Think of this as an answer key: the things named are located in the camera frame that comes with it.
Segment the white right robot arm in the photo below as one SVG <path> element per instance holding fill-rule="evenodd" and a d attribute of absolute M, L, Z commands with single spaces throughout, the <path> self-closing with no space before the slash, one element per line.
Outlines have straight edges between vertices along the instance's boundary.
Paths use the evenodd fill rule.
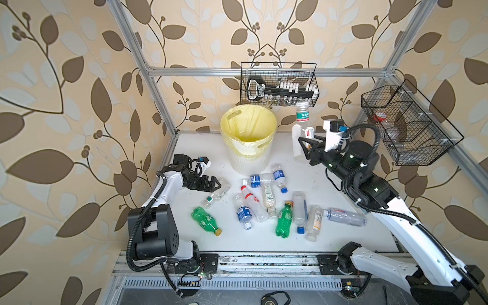
<path fill-rule="evenodd" d="M 332 134 L 312 139 L 298 137 L 294 153 L 315 166 L 322 164 L 343 183 L 343 191 L 353 203 L 382 222 L 412 255 L 405 264 L 375 254 L 359 243 L 349 242 L 340 254 L 359 271 L 381 277 L 410 293 L 418 304 L 465 304 L 475 291 L 487 301 L 481 288 L 485 274 L 476 265 L 467 265 L 450 253 L 409 210 L 398 192 L 373 173 L 381 136 L 373 144 L 349 141 L 349 133 L 339 134 L 333 146 Z"/>

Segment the green soda bottle yellow cap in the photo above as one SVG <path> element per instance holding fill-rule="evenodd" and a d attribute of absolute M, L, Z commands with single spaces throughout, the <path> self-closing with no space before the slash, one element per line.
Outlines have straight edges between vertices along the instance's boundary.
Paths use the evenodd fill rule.
<path fill-rule="evenodd" d="M 217 221 L 204 208 L 195 208 L 191 214 L 191 218 L 205 231 L 211 232 L 216 236 L 221 235 L 222 230 L 218 227 Z"/>

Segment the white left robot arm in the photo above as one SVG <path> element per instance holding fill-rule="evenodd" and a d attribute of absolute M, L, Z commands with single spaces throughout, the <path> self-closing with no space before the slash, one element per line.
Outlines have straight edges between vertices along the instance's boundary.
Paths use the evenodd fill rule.
<path fill-rule="evenodd" d="M 140 208 L 128 213 L 128 267 L 134 272 L 160 264 L 178 265 L 188 271 L 202 266 L 198 245 L 179 236 L 170 204 L 182 189 L 213 193 L 221 182 L 205 175 L 211 166 L 206 156 L 196 159 L 174 155 L 173 163 L 156 172 L 151 194 Z"/>

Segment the clear bottle purple label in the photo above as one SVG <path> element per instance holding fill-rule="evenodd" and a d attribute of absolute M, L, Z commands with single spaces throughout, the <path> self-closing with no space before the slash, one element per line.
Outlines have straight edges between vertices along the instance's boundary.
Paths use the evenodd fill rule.
<path fill-rule="evenodd" d="M 364 227 L 367 224 L 367 219 L 364 215 L 338 208 L 325 209 L 324 217 L 329 221 L 349 226 Z"/>

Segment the white bottle orange label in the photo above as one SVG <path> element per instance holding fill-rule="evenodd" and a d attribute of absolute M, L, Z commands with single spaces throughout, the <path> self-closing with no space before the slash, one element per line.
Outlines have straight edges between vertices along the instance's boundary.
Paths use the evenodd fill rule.
<path fill-rule="evenodd" d="M 296 124 L 292 127 L 292 147 L 294 160 L 306 163 L 306 154 L 300 145 L 299 138 L 314 139 L 315 129 L 310 123 L 310 112 L 308 102 L 296 104 Z"/>

